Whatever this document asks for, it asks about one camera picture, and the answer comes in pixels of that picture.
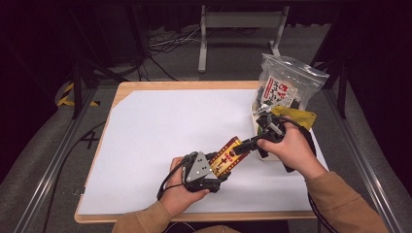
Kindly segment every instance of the person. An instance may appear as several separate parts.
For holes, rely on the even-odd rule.
[[[257,145],[276,154],[285,165],[304,177],[308,192],[327,222],[337,232],[388,232],[383,220],[366,201],[336,173],[329,172],[319,162],[297,127],[286,122],[285,128],[286,135],[281,143],[274,144],[260,139]],[[182,157],[174,158],[171,169],[180,161]],[[166,186],[180,183],[181,171],[178,170]],[[182,185],[168,188],[160,200],[148,209],[120,216],[112,232],[163,232],[174,216],[183,213],[192,203],[201,200],[208,193],[209,190],[188,192]],[[238,231],[217,225],[196,232]]]

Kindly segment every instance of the wooden table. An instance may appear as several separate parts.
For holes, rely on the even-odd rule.
[[[130,82],[121,83],[118,92],[113,101],[112,109],[124,99],[128,94],[135,90],[176,90],[176,89],[257,89],[257,81],[247,82]],[[107,123],[103,130],[102,138],[105,134]],[[99,153],[103,140],[100,140],[96,155]],[[78,215],[75,213],[75,220],[78,223],[99,223],[99,222],[116,222],[120,215]],[[273,219],[297,219],[297,218],[315,218],[311,211],[289,211],[289,212],[247,212],[247,213],[198,213],[198,214],[181,214],[176,216],[173,221],[230,221],[230,220],[273,220]]]

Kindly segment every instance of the hand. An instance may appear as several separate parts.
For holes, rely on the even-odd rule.
[[[170,165],[170,171],[181,161],[182,157],[175,157]],[[179,168],[166,184],[168,186],[182,184],[182,168]],[[160,203],[170,216],[175,217],[183,213],[191,204],[201,200],[210,191],[203,189],[197,192],[189,192],[183,185],[170,187],[163,193]]]
[[[285,129],[286,134],[282,142],[275,144],[260,139],[257,145],[276,154],[285,165],[298,171],[306,180],[326,173],[326,168],[316,158],[299,129],[289,122],[285,122]]]

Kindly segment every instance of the clear plastic bag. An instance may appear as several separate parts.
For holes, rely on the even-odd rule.
[[[328,74],[294,58],[264,54],[263,71],[253,105],[254,113],[262,108],[283,106],[305,110],[309,99],[324,86]]]

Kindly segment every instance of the white surface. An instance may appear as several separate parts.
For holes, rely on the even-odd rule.
[[[233,136],[245,140],[255,135],[254,97],[250,89],[132,92],[111,111],[78,215],[123,214],[149,207],[173,157],[217,151]],[[319,148],[318,158],[326,165]],[[218,193],[207,195],[187,212],[309,211],[306,193],[297,172],[288,174],[281,162],[261,161],[252,152]]]

